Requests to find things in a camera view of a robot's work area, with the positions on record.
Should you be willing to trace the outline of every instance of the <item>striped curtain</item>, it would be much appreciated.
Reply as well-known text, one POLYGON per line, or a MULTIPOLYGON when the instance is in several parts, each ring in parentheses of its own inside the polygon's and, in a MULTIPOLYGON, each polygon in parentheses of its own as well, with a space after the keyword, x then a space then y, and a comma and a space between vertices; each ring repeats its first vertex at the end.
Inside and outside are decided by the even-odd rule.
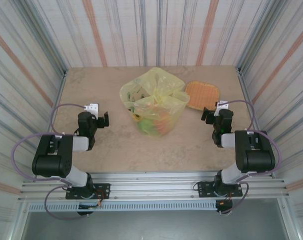
POLYGON ((26 0, 68 68, 235 65, 270 0, 26 0))
POLYGON ((242 69, 260 129, 283 154, 276 175, 285 179, 303 231, 303 0, 283 3, 242 69))
MULTIPOLYGON (((17 4, 0 0, 0 239, 9 230, 25 180, 11 165, 11 149, 19 139, 47 130, 63 76, 53 56, 47 56, 48 48, 25 9, 17 4)), ((26 141, 15 153, 25 173, 32 174, 37 144, 38 139, 26 141)))

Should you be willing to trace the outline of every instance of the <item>yellow plastic bag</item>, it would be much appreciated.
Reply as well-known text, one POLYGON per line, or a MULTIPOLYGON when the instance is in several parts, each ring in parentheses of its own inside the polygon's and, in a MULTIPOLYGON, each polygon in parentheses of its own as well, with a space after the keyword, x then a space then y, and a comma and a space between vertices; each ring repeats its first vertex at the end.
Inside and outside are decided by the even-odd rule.
POLYGON ((190 100, 182 91, 184 85, 178 77, 154 67, 122 86, 119 95, 138 129, 160 137, 172 130, 190 100))

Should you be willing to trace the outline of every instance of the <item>gray floor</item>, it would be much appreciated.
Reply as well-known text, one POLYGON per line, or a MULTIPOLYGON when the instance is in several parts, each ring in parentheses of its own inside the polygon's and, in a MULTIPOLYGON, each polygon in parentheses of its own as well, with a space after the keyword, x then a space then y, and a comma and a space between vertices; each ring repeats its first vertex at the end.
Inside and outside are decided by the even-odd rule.
MULTIPOLYGON (((75 216, 62 213, 61 216, 75 216)), ((28 216, 25 240, 287 240, 276 199, 248 199, 228 216, 215 211, 94 212, 60 221, 28 216)))

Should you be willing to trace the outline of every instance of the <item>white plastic part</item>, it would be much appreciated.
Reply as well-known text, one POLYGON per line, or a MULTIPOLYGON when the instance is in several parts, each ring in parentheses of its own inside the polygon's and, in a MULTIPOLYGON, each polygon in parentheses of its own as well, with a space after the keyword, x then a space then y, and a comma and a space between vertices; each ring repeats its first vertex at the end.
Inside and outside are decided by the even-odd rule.
POLYGON ((74 136, 72 138, 72 151, 84 152, 88 150, 89 139, 86 136, 74 136))
POLYGON ((221 146, 225 149, 235 148, 235 133, 221 135, 221 146))
POLYGON ((219 101, 219 102, 217 102, 217 108, 216 108, 215 113, 213 114, 215 117, 218 116, 218 114, 219 114, 219 112, 220 112, 221 109, 228 109, 229 104, 224 104, 224 103, 227 103, 227 101, 219 101))
POLYGON ((236 184, 236 180, 245 175, 238 168, 236 163, 221 171, 221 180, 224 184, 236 184))
POLYGON ((89 105, 84 106, 84 110, 95 115, 96 119, 98 119, 98 112, 100 111, 100 105, 98 103, 90 103, 89 105))
POLYGON ((70 182, 73 187, 81 188, 86 186, 87 173, 71 165, 71 170, 65 179, 70 182))

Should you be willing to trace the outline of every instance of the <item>metal extrusion frame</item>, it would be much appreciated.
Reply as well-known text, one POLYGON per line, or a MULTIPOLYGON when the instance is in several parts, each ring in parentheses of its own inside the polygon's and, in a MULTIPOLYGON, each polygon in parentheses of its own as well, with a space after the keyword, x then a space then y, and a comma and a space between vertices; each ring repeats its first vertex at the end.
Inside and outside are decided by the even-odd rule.
MULTIPOLYGON (((216 171, 190 172, 133 172, 91 173, 94 183, 110 183, 110 196, 95 211, 160 211, 160 210, 216 210, 214 202, 222 197, 199 198, 193 190, 199 181, 212 181, 216 171)), ((286 199, 289 197, 285 182, 271 175, 249 177, 246 199, 286 199)), ((59 181, 24 182, 18 199, 16 219, 11 240, 20 240, 29 212, 44 212, 44 198, 59 181)), ((62 189, 52 192, 48 207, 52 212, 77 212, 81 204, 93 200, 66 200, 62 189)))
MULTIPOLYGON (((52 106, 51 110, 53 110, 55 107, 57 107, 59 105, 60 101, 61 101, 62 94, 63 94, 63 89, 64 89, 66 79, 67 79, 67 75, 68 75, 68 70, 65 72, 65 74, 61 78, 61 83, 60 83, 59 90, 58 90, 58 93, 57 93, 56 102, 52 106)), ((55 111, 53 116, 52 116, 52 121, 53 122, 55 121, 56 115, 57 115, 57 111, 55 111)), ((48 122, 47 132, 51 132, 51 131, 52 131, 51 123, 48 122)))
POLYGON ((281 216, 290 240, 303 240, 303 233, 293 209, 290 198, 278 198, 281 216))

